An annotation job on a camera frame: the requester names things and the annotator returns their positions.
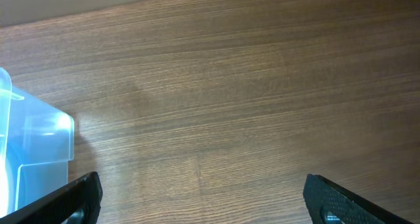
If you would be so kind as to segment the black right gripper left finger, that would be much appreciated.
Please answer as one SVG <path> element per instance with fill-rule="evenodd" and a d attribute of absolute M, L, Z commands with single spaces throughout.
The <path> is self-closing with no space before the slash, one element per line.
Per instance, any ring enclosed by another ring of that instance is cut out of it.
<path fill-rule="evenodd" d="M 92 171 L 35 202 L 1 218 L 1 224 L 95 224 L 103 190 Z"/>

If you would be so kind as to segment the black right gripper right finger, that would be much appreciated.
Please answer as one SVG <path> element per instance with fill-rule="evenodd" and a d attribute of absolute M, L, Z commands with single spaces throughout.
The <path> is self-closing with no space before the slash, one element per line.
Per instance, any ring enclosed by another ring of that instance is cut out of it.
<path fill-rule="evenodd" d="M 303 198 L 316 224 L 412 224 L 321 175 L 307 175 Z"/>

